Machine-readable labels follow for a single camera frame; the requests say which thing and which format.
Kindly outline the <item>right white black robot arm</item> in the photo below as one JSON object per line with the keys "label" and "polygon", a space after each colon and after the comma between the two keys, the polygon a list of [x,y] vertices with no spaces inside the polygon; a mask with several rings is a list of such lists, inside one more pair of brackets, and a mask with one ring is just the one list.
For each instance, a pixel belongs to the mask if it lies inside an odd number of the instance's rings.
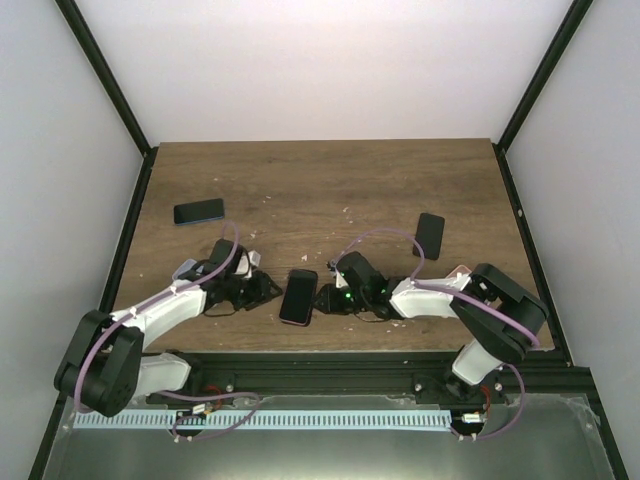
{"label": "right white black robot arm", "polygon": [[443,279],[385,278],[372,268],[335,272],[313,307],[330,315],[371,313],[380,321],[441,317],[458,319],[472,335],[443,375],[447,396],[472,399],[494,370],[524,360],[539,346],[548,308],[492,264]]}

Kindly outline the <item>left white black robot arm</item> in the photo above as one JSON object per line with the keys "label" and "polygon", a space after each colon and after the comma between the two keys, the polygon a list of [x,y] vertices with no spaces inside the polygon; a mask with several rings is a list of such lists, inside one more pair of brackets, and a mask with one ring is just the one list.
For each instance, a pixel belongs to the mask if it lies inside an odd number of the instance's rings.
{"label": "left white black robot arm", "polygon": [[86,313],[54,376],[56,390],[105,417],[120,413],[133,399],[170,393],[181,403],[196,402],[203,377],[177,354],[147,356],[145,350],[181,323],[221,303],[234,312],[250,311],[282,295],[260,270],[260,255],[227,239],[210,256],[185,263],[171,284],[132,307]]}

